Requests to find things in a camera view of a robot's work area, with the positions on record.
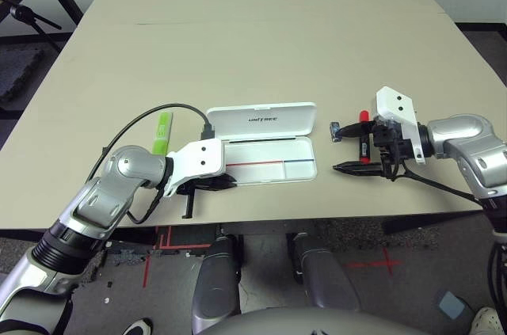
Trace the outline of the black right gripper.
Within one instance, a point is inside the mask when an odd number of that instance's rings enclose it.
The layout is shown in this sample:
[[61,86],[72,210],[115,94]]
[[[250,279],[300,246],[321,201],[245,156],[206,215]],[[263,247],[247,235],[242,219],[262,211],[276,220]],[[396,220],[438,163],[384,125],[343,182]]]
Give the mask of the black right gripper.
[[394,121],[388,121],[387,124],[379,124],[375,121],[350,124],[338,129],[335,138],[338,140],[360,138],[371,132],[373,144],[379,149],[381,163],[342,162],[333,166],[335,171],[353,176],[396,177],[399,166],[405,160],[414,158],[411,140],[402,137],[401,125]]

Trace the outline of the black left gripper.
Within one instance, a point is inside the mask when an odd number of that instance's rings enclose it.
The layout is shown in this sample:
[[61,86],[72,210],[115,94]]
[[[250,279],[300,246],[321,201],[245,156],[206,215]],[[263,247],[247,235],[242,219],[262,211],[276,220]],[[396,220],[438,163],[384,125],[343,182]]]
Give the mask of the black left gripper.
[[[216,176],[200,179],[201,190],[204,191],[223,191],[234,188],[237,181],[232,176]],[[177,189],[177,194],[186,197],[185,211],[182,215],[183,219],[191,219],[193,217],[193,205],[195,199],[196,183],[185,182]]]

